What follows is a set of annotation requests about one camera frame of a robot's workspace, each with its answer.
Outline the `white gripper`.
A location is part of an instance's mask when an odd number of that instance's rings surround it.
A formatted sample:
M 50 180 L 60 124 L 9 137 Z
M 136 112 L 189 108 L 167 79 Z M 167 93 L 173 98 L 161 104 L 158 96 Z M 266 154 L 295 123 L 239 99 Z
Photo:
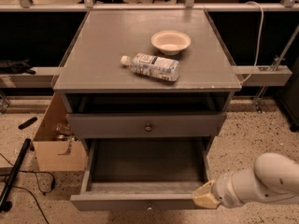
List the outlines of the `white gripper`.
M 252 169 L 228 172 L 196 189 L 192 193 L 192 200 L 205 209 L 217 209 L 220 202 L 228 208 L 240 207 L 252 194 L 253 182 Z

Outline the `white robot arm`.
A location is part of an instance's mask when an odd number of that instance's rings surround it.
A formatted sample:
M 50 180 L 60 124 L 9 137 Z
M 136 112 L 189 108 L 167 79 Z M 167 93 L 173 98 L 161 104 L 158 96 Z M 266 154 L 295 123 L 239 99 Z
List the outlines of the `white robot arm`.
M 246 203 L 299 204 L 299 163 L 277 153 L 259 156 L 252 168 L 227 172 L 192 193 L 205 209 Z

